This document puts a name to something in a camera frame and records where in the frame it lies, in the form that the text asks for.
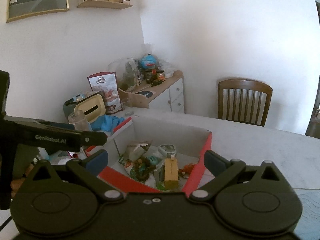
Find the orange keychain toy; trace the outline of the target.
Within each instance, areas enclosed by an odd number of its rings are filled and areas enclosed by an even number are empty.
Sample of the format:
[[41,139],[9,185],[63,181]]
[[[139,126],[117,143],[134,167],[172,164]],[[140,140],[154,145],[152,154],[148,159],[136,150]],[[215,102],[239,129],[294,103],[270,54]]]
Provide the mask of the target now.
[[178,169],[178,175],[180,178],[188,179],[194,169],[196,164],[190,163],[187,165],[184,165],[182,168]]

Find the yellow cardboard box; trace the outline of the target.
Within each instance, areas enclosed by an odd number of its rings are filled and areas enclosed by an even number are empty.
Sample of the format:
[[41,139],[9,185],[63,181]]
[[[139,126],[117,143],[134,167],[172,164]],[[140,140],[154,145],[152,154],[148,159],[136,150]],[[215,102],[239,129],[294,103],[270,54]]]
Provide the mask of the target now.
[[178,162],[177,159],[165,159],[164,170],[164,187],[166,190],[178,188],[179,175],[178,175]]

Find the green cartoon pouch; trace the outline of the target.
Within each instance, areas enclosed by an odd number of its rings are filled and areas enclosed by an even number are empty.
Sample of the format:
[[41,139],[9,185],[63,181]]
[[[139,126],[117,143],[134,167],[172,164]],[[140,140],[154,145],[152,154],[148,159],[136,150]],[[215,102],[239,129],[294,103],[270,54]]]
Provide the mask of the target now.
[[150,174],[156,169],[156,166],[162,161],[156,156],[140,157],[135,161],[121,157],[119,163],[123,165],[126,173],[134,180],[144,183],[148,180]]

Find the silver foil snack bag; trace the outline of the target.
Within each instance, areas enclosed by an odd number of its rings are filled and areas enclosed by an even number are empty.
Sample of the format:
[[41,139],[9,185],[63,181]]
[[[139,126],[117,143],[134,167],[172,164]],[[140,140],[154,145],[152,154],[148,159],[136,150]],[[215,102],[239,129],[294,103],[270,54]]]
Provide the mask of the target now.
[[125,161],[136,161],[146,152],[148,152],[152,141],[131,141],[126,147],[123,154],[123,159]]

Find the blue cloth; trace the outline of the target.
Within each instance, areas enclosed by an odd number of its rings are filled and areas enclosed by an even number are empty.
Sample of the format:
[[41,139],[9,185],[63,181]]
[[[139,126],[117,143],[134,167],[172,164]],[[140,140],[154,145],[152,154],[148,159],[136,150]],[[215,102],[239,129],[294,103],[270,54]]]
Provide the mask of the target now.
[[112,132],[119,124],[124,122],[123,117],[102,115],[91,123],[91,129],[93,131]]

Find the clear glass jar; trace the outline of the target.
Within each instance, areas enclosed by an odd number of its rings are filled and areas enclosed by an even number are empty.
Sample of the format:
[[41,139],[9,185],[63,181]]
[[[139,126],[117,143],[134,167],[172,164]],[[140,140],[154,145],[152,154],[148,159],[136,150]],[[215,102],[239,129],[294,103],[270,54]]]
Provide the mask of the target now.
[[68,122],[78,131],[92,131],[91,126],[82,110],[77,110],[71,113],[68,116]]

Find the red white cardboard box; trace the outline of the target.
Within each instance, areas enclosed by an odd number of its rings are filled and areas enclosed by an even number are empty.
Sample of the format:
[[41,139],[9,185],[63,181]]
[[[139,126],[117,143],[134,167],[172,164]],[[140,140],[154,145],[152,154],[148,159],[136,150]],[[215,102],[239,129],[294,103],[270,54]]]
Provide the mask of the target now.
[[[158,160],[156,170],[151,179],[141,183],[129,176],[125,167],[119,162],[127,145],[132,141],[149,141],[150,148],[145,157],[154,156]],[[177,153],[177,166],[182,168],[187,164],[194,164],[194,168],[187,179],[178,181],[177,192],[189,196],[200,187],[200,182],[206,167],[204,154],[212,145],[212,133],[207,129],[174,122],[161,121],[145,117],[134,116],[128,118],[118,127],[112,136],[108,137],[103,146],[91,146],[87,149],[89,155],[104,149],[108,153],[108,163],[98,174],[98,178],[124,193],[142,192],[156,193],[159,189],[159,175],[165,164],[166,154],[159,151],[161,145],[174,145]]]

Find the cream tissue box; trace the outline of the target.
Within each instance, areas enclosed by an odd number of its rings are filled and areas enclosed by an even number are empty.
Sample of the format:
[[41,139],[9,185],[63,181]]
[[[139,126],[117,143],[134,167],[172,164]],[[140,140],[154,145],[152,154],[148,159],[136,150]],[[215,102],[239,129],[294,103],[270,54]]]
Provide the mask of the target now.
[[76,111],[83,111],[88,122],[93,122],[106,113],[103,95],[95,91],[72,97],[63,104],[62,108],[66,118]]

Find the wooden dining chair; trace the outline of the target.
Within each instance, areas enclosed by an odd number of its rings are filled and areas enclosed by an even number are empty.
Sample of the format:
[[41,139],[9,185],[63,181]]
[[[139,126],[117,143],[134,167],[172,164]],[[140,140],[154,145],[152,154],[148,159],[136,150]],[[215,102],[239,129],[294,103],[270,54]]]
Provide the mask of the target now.
[[272,94],[272,87],[260,81],[222,80],[217,85],[218,118],[264,127]]

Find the red white snack bag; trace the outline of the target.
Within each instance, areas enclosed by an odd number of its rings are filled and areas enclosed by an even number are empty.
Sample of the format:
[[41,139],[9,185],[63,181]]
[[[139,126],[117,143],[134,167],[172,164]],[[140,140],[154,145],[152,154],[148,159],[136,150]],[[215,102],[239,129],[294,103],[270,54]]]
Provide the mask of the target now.
[[102,94],[107,115],[123,110],[115,72],[99,72],[88,76],[87,79],[91,89]]

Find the white wooden sideboard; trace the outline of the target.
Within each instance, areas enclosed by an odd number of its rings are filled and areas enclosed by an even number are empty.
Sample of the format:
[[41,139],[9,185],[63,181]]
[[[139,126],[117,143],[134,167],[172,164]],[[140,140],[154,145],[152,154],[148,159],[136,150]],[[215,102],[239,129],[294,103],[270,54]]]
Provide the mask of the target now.
[[129,98],[133,107],[185,113],[183,72],[177,70],[160,85],[151,87],[145,81],[133,91],[118,89],[121,99]]

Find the blue globe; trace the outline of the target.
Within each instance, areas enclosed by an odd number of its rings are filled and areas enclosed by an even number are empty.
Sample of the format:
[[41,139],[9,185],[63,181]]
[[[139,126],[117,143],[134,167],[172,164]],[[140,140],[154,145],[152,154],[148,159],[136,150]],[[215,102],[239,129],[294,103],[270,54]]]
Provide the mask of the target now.
[[139,60],[140,67],[143,70],[148,69],[151,65],[156,65],[156,63],[157,63],[156,58],[151,54],[146,54]]

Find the wooden wall shelf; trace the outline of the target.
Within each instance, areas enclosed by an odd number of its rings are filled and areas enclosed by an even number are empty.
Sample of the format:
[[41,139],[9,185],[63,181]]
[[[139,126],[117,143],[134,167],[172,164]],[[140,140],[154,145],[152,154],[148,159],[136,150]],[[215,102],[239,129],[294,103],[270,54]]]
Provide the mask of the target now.
[[108,0],[77,0],[77,8],[105,8],[105,9],[116,9],[123,10],[133,7],[131,4],[111,2]]

